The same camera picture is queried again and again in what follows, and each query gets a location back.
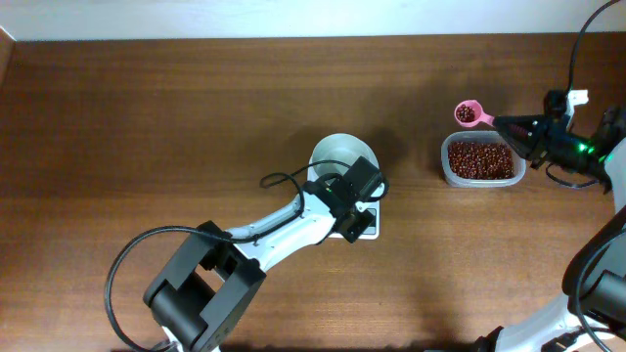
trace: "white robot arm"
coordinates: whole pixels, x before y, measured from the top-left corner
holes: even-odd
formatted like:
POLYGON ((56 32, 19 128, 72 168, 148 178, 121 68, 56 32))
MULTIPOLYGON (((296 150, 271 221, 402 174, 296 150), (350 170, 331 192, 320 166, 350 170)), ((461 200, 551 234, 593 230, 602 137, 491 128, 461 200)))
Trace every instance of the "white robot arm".
POLYGON ((612 188, 616 215, 572 260, 563 278, 564 293, 526 321, 497 328, 487 337, 481 337, 472 351, 572 352, 596 342, 583 329, 582 314, 576 315, 574 309, 574 291, 579 279, 580 292, 584 293, 582 313, 595 338, 610 339, 617 334, 624 338, 626 241, 617 239, 605 252, 595 251, 606 240, 620 235, 626 224, 626 109, 608 110, 596 134, 585 139, 569 133, 568 125, 573 106, 587 103, 587 92, 570 91, 567 98, 564 94, 567 93, 550 92, 543 115, 496 117, 494 126, 520 156, 532 161, 531 167, 538 168, 548 161, 567 171, 593 177, 607 191, 612 188), (560 102, 566 102, 566 107, 560 106, 560 102), (530 133, 512 132, 520 128, 530 133), (584 265, 593 261, 592 254, 599 259, 585 270, 584 265))
POLYGON ((113 262, 105 286, 105 307, 117 335, 136 351, 218 351, 270 268, 295 251, 319 244, 333 234, 349 242, 359 239, 377 220, 377 215, 368 208, 386 195, 388 182, 363 156, 351 165, 336 160, 318 163, 322 162, 339 163, 348 169, 345 173, 320 175, 301 187, 292 175, 274 174, 284 177, 274 184, 291 180, 298 195, 284 208, 252 224, 228 231, 220 230, 210 221, 196 229, 156 228, 131 241, 113 262), (111 305, 112 279, 134 245, 163 232, 190 235, 144 293, 144 303, 170 342, 157 349, 147 349, 137 345, 119 327, 111 305), (198 266, 215 272, 224 281, 222 287, 213 290, 197 274, 198 266))

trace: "black cable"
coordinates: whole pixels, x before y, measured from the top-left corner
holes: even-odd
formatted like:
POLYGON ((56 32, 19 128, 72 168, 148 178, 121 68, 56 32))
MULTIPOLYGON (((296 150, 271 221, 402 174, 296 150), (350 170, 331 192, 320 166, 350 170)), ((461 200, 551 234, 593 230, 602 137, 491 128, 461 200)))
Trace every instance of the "black cable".
POLYGON ((153 348, 151 348, 150 350, 155 351, 155 350, 158 350, 159 348, 167 348, 168 352, 174 352, 175 351, 174 348, 176 348, 176 346, 178 346, 177 343, 172 343, 169 340, 164 340, 154 345, 153 348))
MULTIPOLYGON (((291 176, 291 177, 295 177, 295 176, 297 176, 298 174, 300 174, 302 171, 307 170, 307 169, 308 169, 308 168, 310 168, 310 167, 317 166, 317 165, 320 165, 320 164, 325 164, 325 163, 334 163, 334 164, 337 164, 337 165, 341 165, 341 166, 343 166, 343 167, 350 168, 350 165, 348 165, 347 163, 345 163, 345 162, 343 162, 343 161, 338 161, 338 160, 321 160, 321 161, 315 161, 315 162, 312 162, 312 163, 310 163, 310 164, 308 164, 308 165, 306 165, 306 166, 300 167, 299 169, 297 169, 297 170, 293 171, 293 172, 290 174, 290 176, 291 176)), ((282 178, 282 179, 280 179, 280 180, 276 180, 276 181, 274 181, 274 182, 272 182, 272 183, 269 183, 269 184, 265 185, 265 181, 266 181, 267 179, 269 179, 269 178, 273 177, 273 176, 275 176, 275 175, 274 175, 274 174, 269 174, 269 175, 267 175, 267 176, 263 177, 263 178, 261 179, 261 181, 260 181, 259 186, 260 186, 261 188, 268 189, 268 188, 270 188, 270 187, 274 187, 274 186, 276 186, 276 185, 282 184, 283 182, 285 182, 285 181, 287 181, 287 180, 288 180, 288 178, 287 178, 287 177, 284 177, 284 178, 282 178)))
POLYGON ((334 179, 338 179, 340 177, 341 177, 340 173, 331 172, 331 173, 327 173, 327 174, 324 174, 324 175, 320 176, 318 178, 318 181, 328 182, 328 181, 331 181, 331 180, 334 180, 334 179))
POLYGON ((569 59, 569 82, 567 83, 567 89, 565 90, 565 96, 567 96, 567 94, 569 94, 569 92, 571 91, 571 89, 574 86, 574 65, 576 64, 576 55, 578 54, 578 48, 580 47, 580 39, 582 39, 583 35, 585 34, 585 31, 587 30, 587 27, 589 26, 589 24, 591 24, 591 22, 602 12, 604 11, 606 8, 608 8, 611 5, 614 5, 618 2, 620 2, 621 0, 611 0, 609 2, 607 2, 606 4, 602 5, 599 9, 597 9, 590 17, 589 19, 585 22, 585 24, 583 25, 582 29, 580 29, 580 32, 578 33, 578 37, 576 38, 576 43, 574 44, 573 49, 571 50, 571 57, 569 59))
POLYGON ((382 178, 382 184, 384 185, 384 190, 382 191, 382 194, 378 197, 369 197, 368 202, 379 201, 387 195, 387 192, 389 192, 389 181, 387 180, 386 177, 382 178))
POLYGON ((615 235, 604 240, 604 243, 602 243, 599 247, 597 247, 596 251, 594 251, 593 254, 589 257, 589 259, 587 260, 587 263, 585 263, 585 266, 583 267, 583 270, 580 271, 580 274, 578 275, 578 278, 576 279, 576 287, 574 290, 574 297, 573 297, 574 311, 576 313, 576 317, 578 317, 578 320, 580 321, 580 324, 582 325, 583 330, 591 337, 592 340, 594 340, 594 342, 596 342, 598 347, 600 347, 600 349, 602 349, 603 352, 610 352, 610 349, 608 348, 608 346, 604 344, 604 342, 602 342, 598 338, 598 336, 596 335, 594 330, 591 328, 589 323, 587 323, 587 319, 585 318, 583 311, 582 311, 582 307, 580 306, 580 290, 582 289, 583 281, 585 279, 585 274, 587 273, 587 270, 589 270, 589 267, 592 265, 592 263, 596 261, 596 258, 601 253, 603 253, 613 242, 622 238, 625 234, 626 234, 626 229, 622 229, 621 231, 617 232, 615 235))
MULTIPOLYGON (((593 328, 593 327, 592 327, 592 328, 591 328, 591 331, 593 331, 593 332, 604 332, 604 333, 614 334, 614 332, 613 332, 613 331, 611 331, 610 329, 607 329, 607 328, 593 328)), ((584 334, 587 334, 587 332, 586 332, 583 328, 580 328, 579 330, 577 330, 577 331, 575 332, 574 337, 580 337, 580 336, 582 336, 582 335, 584 335, 584 334)))
POLYGON ((297 181, 293 178, 293 176, 291 176, 290 174, 286 174, 285 172, 273 172, 265 177, 263 177, 261 179, 261 181, 259 182, 259 187, 264 188, 264 189, 268 189, 272 186, 275 186, 273 184, 268 185, 263 185, 263 180, 271 178, 271 177, 275 177, 275 176, 283 176, 284 179, 283 181, 279 182, 282 183, 285 180, 290 180, 293 185, 295 186, 295 188, 297 189, 297 193, 299 195, 300 198, 300 204, 298 209, 295 211, 295 213, 290 216, 288 219, 280 222, 279 224, 273 226, 271 229, 265 230, 261 233, 252 235, 246 239, 250 240, 248 242, 257 242, 258 240, 268 236, 269 234, 273 233, 274 231, 282 228, 283 226, 287 225, 288 223, 290 223, 291 221, 295 220, 298 216, 302 215, 302 213, 304 212, 304 191, 302 191, 302 188, 300 187, 300 185, 297 183, 297 181))
POLYGON ((582 184, 575 184, 575 183, 571 183, 571 182, 563 181, 563 180, 561 180, 560 178, 558 178, 557 176, 553 175, 553 174, 550 172, 550 168, 551 168, 553 165, 555 165, 553 162, 551 162, 550 164, 548 164, 548 166, 546 167, 546 175, 548 175, 548 177, 549 177, 551 180, 553 180, 553 181, 555 181, 556 183, 560 184, 561 186, 567 187, 567 188, 569 188, 569 189, 572 189, 572 190, 580 190, 580 189, 587 188, 587 187, 589 187, 589 186, 593 186, 593 185, 595 185, 595 184, 597 184, 597 183, 599 183, 599 182, 600 182, 600 181, 598 181, 598 180, 590 180, 590 181, 587 181, 587 182, 582 183, 582 184))

